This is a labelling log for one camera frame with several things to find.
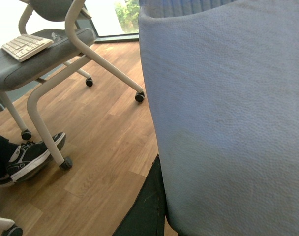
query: black sneaker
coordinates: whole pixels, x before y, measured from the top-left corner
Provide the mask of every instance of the black sneaker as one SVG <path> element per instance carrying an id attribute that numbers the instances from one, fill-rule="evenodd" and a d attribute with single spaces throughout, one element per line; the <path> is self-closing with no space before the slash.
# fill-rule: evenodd
<path id="1" fill-rule="evenodd" d="M 8 174 L 6 174 L 2 178 L 0 178 L 0 186 L 1 187 L 9 187 L 9 186 L 12 186 L 13 184 L 14 184 L 14 182 Z"/>
<path id="2" fill-rule="evenodd" d="M 52 138 L 61 150 L 66 139 L 65 133 L 58 133 Z M 16 160 L 7 164 L 6 171 L 14 183 L 22 182 L 35 175 L 52 159 L 43 141 L 27 142 L 21 145 L 20 154 Z"/>

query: black caster wheel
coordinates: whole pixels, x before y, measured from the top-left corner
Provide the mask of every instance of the black caster wheel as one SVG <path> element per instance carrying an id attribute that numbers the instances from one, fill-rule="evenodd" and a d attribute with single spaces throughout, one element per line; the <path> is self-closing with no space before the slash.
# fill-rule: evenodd
<path id="1" fill-rule="evenodd" d="M 21 132 L 22 139 L 29 140 L 31 138 L 31 132 L 27 129 Z"/>
<path id="2" fill-rule="evenodd" d="M 66 157 L 64 159 L 64 162 L 60 165 L 60 168 L 62 170 L 69 170 L 72 168 L 72 166 L 73 166 L 73 162 L 72 162 L 71 158 Z"/>
<path id="3" fill-rule="evenodd" d="M 144 92 L 137 92 L 135 95 L 135 100 L 137 102 L 143 102 L 145 98 Z"/>
<path id="4" fill-rule="evenodd" d="M 93 81 L 92 81 L 92 78 L 88 78 L 85 80 L 85 83 L 88 87 L 91 87 L 93 85 Z"/>
<path id="5" fill-rule="evenodd" d="M 22 236 L 22 235 L 23 235 L 22 228 L 14 224 L 8 230 L 4 230 L 1 236 Z"/>

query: person's leg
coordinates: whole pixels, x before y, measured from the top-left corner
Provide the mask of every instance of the person's leg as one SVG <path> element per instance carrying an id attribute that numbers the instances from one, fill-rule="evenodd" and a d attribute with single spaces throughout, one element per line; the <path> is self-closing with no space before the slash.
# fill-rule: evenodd
<path id="1" fill-rule="evenodd" d="M 10 143 L 8 139 L 0 135 L 0 178 L 6 174 L 6 164 L 17 147 L 17 144 Z"/>

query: white keyboard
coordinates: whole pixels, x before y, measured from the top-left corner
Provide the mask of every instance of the white keyboard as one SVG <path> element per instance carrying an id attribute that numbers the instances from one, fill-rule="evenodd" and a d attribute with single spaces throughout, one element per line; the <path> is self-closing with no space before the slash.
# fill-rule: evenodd
<path id="1" fill-rule="evenodd" d="M 17 61 L 23 62 L 36 53 L 46 49 L 51 44 L 53 44 L 53 40 L 51 39 L 22 34 L 8 43 L 3 44 L 2 49 Z"/>

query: chair backrest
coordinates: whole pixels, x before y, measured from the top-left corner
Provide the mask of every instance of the chair backrest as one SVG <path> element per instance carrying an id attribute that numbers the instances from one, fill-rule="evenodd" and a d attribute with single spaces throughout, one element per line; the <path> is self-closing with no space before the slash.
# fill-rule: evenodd
<path id="1" fill-rule="evenodd" d="M 61 22 L 72 4 L 73 0 L 30 0 L 33 9 L 48 21 Z M 79 19 L 90 19 L 89 13 L 83 8 Z"/>

